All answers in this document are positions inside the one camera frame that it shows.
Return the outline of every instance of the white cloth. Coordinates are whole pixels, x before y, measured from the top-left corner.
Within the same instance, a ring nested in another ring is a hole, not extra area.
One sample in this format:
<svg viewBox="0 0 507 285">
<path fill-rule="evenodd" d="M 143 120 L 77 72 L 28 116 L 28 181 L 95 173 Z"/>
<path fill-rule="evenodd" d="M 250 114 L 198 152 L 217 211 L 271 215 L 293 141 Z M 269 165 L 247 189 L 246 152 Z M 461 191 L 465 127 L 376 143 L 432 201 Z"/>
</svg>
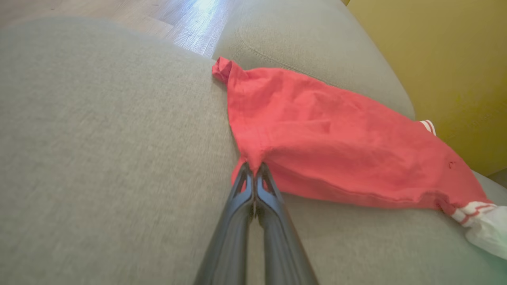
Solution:
<svg viewBox="0 0 507 285">
<path fill-rule="evenodd" d="M 420 122 L 429 132 L 437 135 L 430 120 Z M 470 202 L 457 209 L 452 218 L 462 226 L 470 227 L 465 234 L 470 243 L 507 260 L 507 206 Z"/>
</svg>

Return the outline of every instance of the hardwood floor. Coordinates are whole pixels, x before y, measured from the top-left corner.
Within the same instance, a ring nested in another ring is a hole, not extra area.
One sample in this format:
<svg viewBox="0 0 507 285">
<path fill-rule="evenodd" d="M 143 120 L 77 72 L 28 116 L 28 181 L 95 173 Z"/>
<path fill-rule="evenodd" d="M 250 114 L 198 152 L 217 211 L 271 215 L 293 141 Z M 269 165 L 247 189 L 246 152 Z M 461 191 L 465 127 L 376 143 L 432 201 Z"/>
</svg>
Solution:
<svg viewBox="0 0 507 285">
<path fill-rule="evenodd" d="M 0 28 L 42 17 L 106 18 L 211 57 L 240 0 L 1 0 Z"/>
</svg>

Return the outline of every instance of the yellow wall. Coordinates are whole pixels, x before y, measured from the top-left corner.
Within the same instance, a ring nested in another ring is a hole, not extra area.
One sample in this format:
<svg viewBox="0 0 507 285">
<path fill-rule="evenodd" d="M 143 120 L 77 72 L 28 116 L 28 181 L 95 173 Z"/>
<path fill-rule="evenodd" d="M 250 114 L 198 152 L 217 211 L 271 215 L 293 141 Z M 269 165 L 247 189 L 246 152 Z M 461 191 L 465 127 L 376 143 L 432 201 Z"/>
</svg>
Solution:
<svg viewBox="0 0 507 285">
<path fill-rule="evenodd" d="M 507 1 L 351 0 L 417 119 L 484 175 L 507 167 Z"/>
</svg>

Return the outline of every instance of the sofa cushion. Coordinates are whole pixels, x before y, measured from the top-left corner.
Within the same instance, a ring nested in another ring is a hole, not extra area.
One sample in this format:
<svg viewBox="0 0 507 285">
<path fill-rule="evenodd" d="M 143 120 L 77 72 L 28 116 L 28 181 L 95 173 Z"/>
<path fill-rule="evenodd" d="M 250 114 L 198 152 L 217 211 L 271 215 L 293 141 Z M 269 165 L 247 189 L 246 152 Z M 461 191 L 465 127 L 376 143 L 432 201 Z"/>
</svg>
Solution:
<svg viewBox="0 0 507 285">
<path fill-rule="evenodd" d="M 192 283 L 238 159 L 212 65 L 96 20 L 0 32 L 0 283 Z M 440 212 L 285 198 L 321 284 L 505 284 Z"/>
<path fill-rule="evenodd" d="M 486 196 L 488 196 L 488 199 L 497 205 L 507 206 L 507 189 L 475 171 L 473 173 L 481 184 Z"/>
<path fill-rule="evenodd" d="M 219 56 L 243 69 L 295 70 L 415 117 L 391 67 L 338 0 L 243 1 L 220 37 Z"/>
</svg>

